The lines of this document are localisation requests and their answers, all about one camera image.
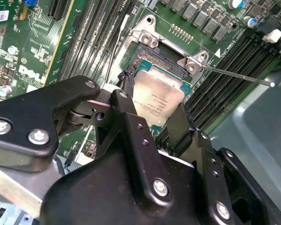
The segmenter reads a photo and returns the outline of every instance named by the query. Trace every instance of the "metal socket lever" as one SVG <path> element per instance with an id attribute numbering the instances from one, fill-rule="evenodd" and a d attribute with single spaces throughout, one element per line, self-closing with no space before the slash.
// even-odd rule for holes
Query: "metal socket lever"
<path id="1" fill-rule="evenodd" d="M 207 69 L 207 70 L 212 71 L 212 72 L 221 73 L 221 74 L 236 77 L 236 78 L 239 78 L 239 79 L 242 79 L 242 80 L 259 83 L 259 84 L 262 84 L 262 85 L 265 85 L 265 86 L 268 86 L 268 87 L 271 87 L 271 88 L 273 88 L 275 86 L 274 82 L 259 80 L 259 79 L 253 78 L 253 77 L 249 77 L 249 76 L 245 76 L 245 75 L 241 75 L 241 74 L 236 74 L 236 73 L 229 72 L 229 71 L 226 71 L 226 70 L 211 68 L 211 67 L 207 67 L 207 66 L 203 66 L 203 65 L 201 65 L 201 67 L 203 69 Z"/>

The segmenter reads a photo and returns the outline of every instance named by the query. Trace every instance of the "blue capacitor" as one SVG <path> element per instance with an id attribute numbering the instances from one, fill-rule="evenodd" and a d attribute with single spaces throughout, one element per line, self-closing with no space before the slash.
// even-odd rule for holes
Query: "blue capacitor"
<path id="1" fill-rule="evenodd" d="M 244 0 L 228 0 L 229 8 L 240 8 L 243 6 Z"/>
<path id="2" fill-rule="evenodd" d="M 28 5 L 29 7 L 36 6 L 37 5 L 37 0 L 25 0 L 24 3 L 26 5 Z"/>
<path id="3" fill-rule="evenodd" d="M 246 27 L 248 28 L 253 28 L 256 26 L 257 24 L 257 20 L 256 18 L 250 17 L 250 16 L 246 16 L 243 20 L 243 23 Z"/>

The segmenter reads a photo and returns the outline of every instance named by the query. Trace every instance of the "capacitor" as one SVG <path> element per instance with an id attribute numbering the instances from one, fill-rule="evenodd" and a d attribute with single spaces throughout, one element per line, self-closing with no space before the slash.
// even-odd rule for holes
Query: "capacitor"
<path id="1" fill-rule="evenodd" d="M 19 52 L 18 48 L 16 46 L 13 46 L 13 45 L 8 47 L 7 51 L 11 55 L 16 55 Z"/>
<path id="2" fill-rule="evenodd" d="M 240 8 L 244 4 L 244 0 L 228 0 L 229 8 Z"/>
<path id="3" fill-rule="evenodd" d="M 7 95 L 9 95 L 12 92 L 12 89 L 10 86 L 5 85 L 3 87 L 0 88 L 0 96 L 1 97 L 6 97 Z"/>
<path id="4" fill-rule="evenodd" d="M 250 16 L 246 16 L 243 20 L 243 23 L 248 28 L 253 28 L 257 24 L 257 20 L 255 18 L 252 18 Z"/>

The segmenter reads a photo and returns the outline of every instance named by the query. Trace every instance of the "black dimm slot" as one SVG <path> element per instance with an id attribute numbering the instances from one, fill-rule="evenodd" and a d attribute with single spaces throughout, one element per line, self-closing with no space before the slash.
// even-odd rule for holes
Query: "black dimm slot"
<path id="1" fill-rule="evenodd" d="M 97 54 L 100 51 L 100 48 L 102 47 L 103 43 L 106 41 L 108 33 L 110 32 L 113 24 L 115 24 L 115 22 L 118 20 L 118 16 L 119 16 L 118 13 L 119 13 L 124 1 L 121 0 L 121 1 L 116 1 L 116 2 L 117 2 L 116 5 L 112 7 L 113 10 L 112 10 L 111 14 L 109 15 L 109 22 L 106 23 L 103 27 L 104 31 L 100 35 L 99 42 L 97 43 L 96 48 L 93 50 L 92 54 L 89 56 L 88 65 L 83 71 L 83 75 L 85 75 L 85 76 L 87 76 L 89 74 L 89 71 L 96 59 Z M 117 29 L 114 28 L 113 33 L 111 34 L 111 37 L 115 33 L 115 30 L 117 30 Z"/>
<path id="2" fill-rule="evenodd" d="M 69 53 L 64 61 L 63 67 L 59 74 L 57 81 L 63 81 L 70 77 L 74 63 L 77 60 L 77 56 L 81 46 L 83 44 L 83 40 L 85 35 L 93 21 L 94 16 L 96 15 L 96 8 L 98 6 L 98 1 L 89 0 L 88 5 L 86 7 L 86 11 L 84 13 L 82 22 L 80 27 L 77 29 L 77 32 L 74 37 L 74 43 L 71 46 Z"/>
<path id="3" fill-rule="evenodd" d="M 260 62 L 260 60 L 261 60 L 260 57 L 259 57 L 260 54 L 262 54 L 262 53 L 259 52 L 259 54 L 255 58 L 255 60 L 250 61 L 250 63 L 248 65 L 246 65 L 245 68 L 243 70 L 241 70 L 240 72 L 243 73 L 243 74 L 249 75 L 250 70 L 252 70 L 252 68 L 254 68 L 256 66 L 256 63 Z M 242 80 L 240 80 L 240 79 L 230 77 L 229 81 L 227 83 L 225 83 L 225 89 L 223 91 L 219 91 L 220 94 L 217 95 L 217 98 L 212 100 L 212 104 L 209 107 L 211 111 L 210 110 L 205 111 L 202 115 L 200 115 L 199 118 L 197 118 L 194 121 L 196 121 L 198 123 L 198 125 L 201 124 L 202 122 L 204 122 L 204 121 L 201 121 L 201 120 L 202 119 L 206 120 L 209 117 L 209 115 L 213 111 L 215 111 L 221 103 L 223 103 L 223 101 L 231 94 L 231 92 L 238 86 L 238 84 L 241 81 Z"/>
<path id="4" fill-rule="evenodd" d="M 82 44 L 82 48 L 79 52 L 78 59 L 77 59 L 76 63 L 74 64 L 72 75 L 71 75 L 72 77 L 83 74 L 83 71 L 89 61 L 89 57 L 86 61 L 84 61 L 84 63 L 82 63 L 82 59 L 83 59 L 83 57 L 90 55 L 90 52 L 95 47 L 96 41 L 98 40 L 98 37 L 99 37 L 100 33 L 102 32 L 103 24 L 106 23 L 106 20 L 107 20 L 109 11 L 110 11 L 110 8 L 108 8 L 107 12 L 105 11 L 108 0 L 103 0 L 100 2 L 101 2 L 101 4 L 96 12 L 96 17 L 95 17 L 94 21 L 92 22 L 92 25 L 90 26 L 90 28 L 86 34 L 86 37 Z"/>
<path id="5" fill-rule="evenodd" d="M 258 68 L 260 69 L 260 71 L 263 71 L 264 69 L 266 69 L 266 67 L 272 62 L 273 57 L 269 56 L 266 60 L 264 60 L 262 62 L 262 65 Z M 257 77 L 259 75 L 259 70 L 256 70 L 255 76 L 252 77 Z M 251 84 L 251 82 L 249 81 L 242 81 L 241 87 L 239 87 L 239 91 L 242 92 L 244 91 L 249 85 Z M 229 102 L 226 104 L 226 106 L 232 104 L 235 99 L 237 98 L 237 96 L 231 96 L 229 98 Z M 201 129 L 206 129 L 208 128 L 208 126 L 210 126 L 212 124 L 212 122 L 223 113 L 223 110 L 225 110 L 226 106 L 222 109 L 220 109 L 220 111 L 218 111 L 217 113 L 214 113 L 213 116 L 207 120 L 204 124 L 200 124 Z"/>
<path id="6" fill-rule="evenodd" d="M 240 38 L 240 40 L 235 44 L 235 46 L 227 53 L 227 55 L 217 65 L 217 68 L 222 69 L 223 67 L 228 65 L 228 63 L 227 63 L 228 60 L 233 59 L 234 54 L 237 53 L 238 49 L 242 48 L 245 41 L 247 41 L 247 39 L 245 37 Z M 205 92 L 205 89 L 207 89 L 209 87 L 209 85 L 211 85 L 211 83 L 214 82 L 214 75 L 213 74 L 214 74 L 214 72 L 210 73 L 210 75 L 200 85 L 200 87 L 198 87 L 198 89 L 196 89 L 196 91 L 192 94 L 192 96 L 194 96 L 194 97 L 192 97 L 188 100 L 188 102 L 186 103 L 186 106 L 188 106 L 190 104 L 193 105 L 193 102 L 196 101 L 200 97 L 200 95 Z"/>
<path id="7" fill-rule="evenodd" d="M 243 49 L 246 45 L 249 44 L 249 40 L 242 38 L 237 44 L 230 50 L 230 52 L 224 57 L 222 62 L 217 66 L 219 69 L 224 69 L 229 66 L 229 64 L 235 60 L 236 55 L 239 53 L 239 49 Z M 207 77 L 207 79 L 201 84 L 201 86 L 195 91 L 195 93 L 187 101 L 186 106 L 195 107 L 195 105 L 204 97 L 207 91 L 216 83 L 219 78 L 219 74 L 212 72 Z"/>
<path id="8" fill-rule="evenodd" d="M 117 44 L 117 39 L 118 37 L 115 35 L 113 38 L 112 38 L 112 41 L 111 41 L 111 46 L 112 48 L 109 48 L 107 50 L 107 52 L 105 52 L 104 56 L 101 57 L 97 67 L 95 68 L 94 72 L 93 72 L 93 77 L 99 77 L 101 74 L 102 74 L 102 71 L 104 69 L 104 66 L 106 65 L 107 63 L 107 60 L 110 58 L 111 56 L 111 53 L 112 53 L 112 50 L 113 50 L 113 47 L 114 45 Z"/>
<path id="9" fill-rule="evenodd" d="M 244 62 L 246 62 L 253 54 L 255 50 L 257 50 L 258 46 L 255 45 L 255 47 L 246 48 L 242 51 L 242 55 L 244 55 L 244 58 L 236 58 L 231 65 L 229 65 L 230 68 L 226 69 L 227 71 L 231 72 L 239 72 L 240 67 L 244 65 Z M 200 111 L 204 110 L 204 108 L 208 107 L 210 103 L 214 101 L 214 98 L 221 92 L 221 89 L 224 88 L 224 85 L 231 80 L 230 76 L 222 75 L 219 80 L 217 80 L 217 84 L 213 85 L 213 87 L 208 91 L 206 95 L 208 97 L 205 99 L 205 101 L 200 101 L 196 107 L 192 108 L 191 115 L 193 116 L 193 119 L 196 120 L 196 118 L 200 115 Z"/>
<path id="10" fill-rule="evenodd" d="M 249 62 L 248 65 L 245 65 L 245 67 L 241 70 L 241 73 L 247 74 L 248 76 L 252 77 L 252 74 L 250 72 L 255 69 L 256 66 L 261 62 L 261 60 L 266 56 L 266 53 L 263 51 L 259 51 L 257 55 L 254 55 L 254 58 Z M 242 80 L 238 78 L 231 78 L 229 81 L 229 85 L 225 87 L 225 89 L 222 91 L 222 93 L 213 100 L 212 105 L 209 107 L 208 110 L 204 111 L 197 120 L 195 120 L 195 123 L 199 126 L 202 124 L 212 113 L 215 111 L 219 106 L 222 106 L 225 104 L 224 100 L 229 97 L 232 93 L 232 91 L 237 88 L 237 86 L 242 82 Z M 238 95 L 240 92 L 237 89 L 237 92 L 232 93 L 232 95 Z"/>
<path id="11" fill-rule="evenodd" d="M 260 64 L 263 64 L 262 59 L 266 57 L 267 53 L 265 52 L 258 52 L 257 55 L 254 56 L 254 59 L 249 63 L 249 65 L 246 65 L 245 69 L 242 71 L 244 73 L 250 73 L 250 77 L 255 77 L 258 74 L 260 74 Z M 241 93 L 238 86 L 239 84 L 243 83 L 243 80 L 239 80 L 237 78 L 233 78 L 231 80 L 231 85 L 227 87 L 226 91 L 222 94 L 222 97 L 218 99 L 217 105 L 214 105 L 213 107 L 210 107 L 209 112 L 205 112 L 200 119 L 198 119 L 196 122 L 198 123 L 198 126 L 201 125 L 210 115 L 215 111 L 217 108 L 222 108 L 224 106 L 228 106 L 228 100 L 224 102 L 225 99 L 235 99 L 237 98 L 238 94 Z"/>

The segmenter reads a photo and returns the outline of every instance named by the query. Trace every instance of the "motherboard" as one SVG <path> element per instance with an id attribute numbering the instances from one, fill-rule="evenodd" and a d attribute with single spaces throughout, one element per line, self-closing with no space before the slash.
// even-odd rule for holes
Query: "motherboard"
<path id="1" fill-rule="evenodd" d="M 209 133 L 257 85 L 194 62 L 264 79 L 281 65 L 281 0 L 0 0 L 0 101 L 84 75 L 133 74 L 137 112 L 155 138 L 179 103 Z M 95 129 L 58 154 L 96 157 Z"/>

